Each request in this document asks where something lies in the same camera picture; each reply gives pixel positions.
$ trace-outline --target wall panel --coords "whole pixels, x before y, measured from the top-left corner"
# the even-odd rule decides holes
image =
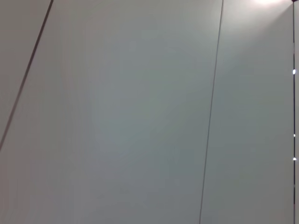
[[[293,223],[292,2],[224,0],[201,224]]]
[[[0,2],[0,136],[29,62],[50,0]]]
[[[198,223],[220,12],[55,1],[0,156],[1,220]]]
[[[295,68],[297,70],[296,74],[295,74],[295,99],[296,99],[296,153],[295,156],[298,158],[299,155],[299,139],[298,139],[298,134],[299,134],[299,77],[298,77],[298,67],[299,67],[299,3],[295,2],[294,3],[294,34],[295,34]],[[296,223],[299,223],[299,218],[298,218],[298,214],[299,214],[299,167],[298,167],[298,161],[296,162],[296,167],[295,167],[295,174],[296,174],[296,185],[297,185],[297,193],[296,193],[296,199],[295,199],[295,203],[297,204],[296,206]]]

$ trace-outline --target vertical line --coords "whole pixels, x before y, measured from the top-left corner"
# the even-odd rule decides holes
[[[44,29],[44,27],[45,27],[45,25],[46,25],[46,21],[47,21],[47,18],[48,18],[48,16],[49,16],[49,13],[50,13],[52,4],[53,4],[53,0],[51,0],[51,2],[50,2],[50,4],[49,4],[47,13],[46,13],[45,18],[44,18],[44,20],[43,20],[42,27],[41,27],[41,29],[40,29],[40,31],[39,31],[39,34],[38,34],[36,43],[35,43],[35,45],[34,45],[34,48],[33,48],[32,53],[31,53],[29,63],[28,63],[28,65],[27,65],[25,74],[24,74],[24,76],[23,76],[21,85],[20,85],[20,87],[19,87],[19,91],[18,91],[17,97],[16,97],[16,99],[15,99],[15,101],[14,101],[14,106],[13,106],[11,112],[10,112],[10,115],[9,115],[9,118],[8,118],[8,121],[7,121],[7,124],[6,124],[6,127],[5,127],[5,129],[4,129],[4,133],[3,133],[2,138],[1,138],[1,141],[0,141],[0,152],[1,152],[1,150],[2,150],[2,147],[3,147],[3,144],[4,144],[5,138],[6,138],[6,136],[7,136],[7,133],[8,133],[10,124],[11,124],[11,122],[12,122],[12,119],[13,119],[13,116],[14,116],[14,112],[15,112],[15,109],[16,109],[16,107],[17,107],[17,105],[18,105],[18,102],[19,102],[19,99],[20,99],[22,90],[23,90],[23,88],[24,88],[24,84],[25,84],[25,82],[26,82],[26,79],[27,79],[27,76],[28,76],[28,73],[29,73],[29,70],[30,70],[30,67],[31,67],[31,64],[32,64],[32,61],[33,61],[33,58],[34,58],[34,55],[35,55],[35,53],[36,53],[36,49],[37,49],[38,43],[39,43],[39,41],[40,41],[40,39],[41,39],[41,37],[42,37],[43,29]]]
[[[295,6],[293,1],[293,69],[295,69]],[[296,89],[295,89],[295,75],[293,74],[293,113],[294,113],[294,136],[296,136]],[[294,137],[294,158],[296,158],[296,138]],[[293,196],[294,196],[294,205],[293,205],[293,216],[294,216],[294,224],[296,223],[296,161],[294,161],[293,165],[293,172],[294,172],[294,189],[293,189]]]
[[[219,32],[218,32],[218,40],[217,40],[217,48],[216,48],[216,60],[215,60],[215,68],[214,68],[214,77],[213,77],[211,104],[210,104],[210,116],[209,116],[208,130],[207,130],[206,157],[205,157],[205,166],[204,166],[204,176],[203,176],[203,182],[202,182],[202,192],[201,192],[201,201],[200,201],[199,224],[201,223],[202,204],[203,204],[203,199],[204,199],[204,188],[205,188],[205,179],[206,179],[207,149],[208,149],[208,146],[209,146],[209,137],[210,137],[210,126],[211,126],[211,116],[212,116],[212,107],[213,107],[213,98],[214,98],[214,87],[215,87],[215,77],[216,77],[216,69],[217,69],[217,58],[218,58],[220,31],[221,31],[221,24],[222,24],[223,4],[224,4],[224,0],[222,0],[222,4],[221,4],[221,13],[220,13],[220,21],[219,21]]]

